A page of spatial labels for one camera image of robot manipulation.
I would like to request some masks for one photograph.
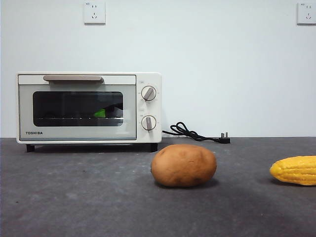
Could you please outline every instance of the green object inside oven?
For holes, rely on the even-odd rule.
[[[105,116],[106,116],[105,109],[102,108],[99,111],[95,112],[94,116],[96,118],[105,118]]]

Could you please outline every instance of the oven door handle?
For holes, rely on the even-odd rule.
[[[43,77],[45,81],[90,81],[90,82],[103,82],[101,76],[82,76],[82,75],[46,75]]]

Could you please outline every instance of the countertop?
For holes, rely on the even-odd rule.
[[[143,146],[36,146],[1,139],[3,237],[315,237],[316,186],[274,179],[271,165],[316,155],[316,138],[164,138],[215,153],[206,184],[155,183]]]

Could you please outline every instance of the control knob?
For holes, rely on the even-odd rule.
[[[142,90],[142,97],[145,101],[151,101],[156,97],[156,90],[152,86],[145,86]]]
[[[142,126],[147,131],[153,130],[156,127],[156,119],[153,116],[145,116],[142,120]]]

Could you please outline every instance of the wall outlet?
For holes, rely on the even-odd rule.
[[[86,1],[83,5],[83,22],[85,24],[105,24],[105,3]]]
[[[316,2],[297,4],[297,24],[298,25],[316,24]]]

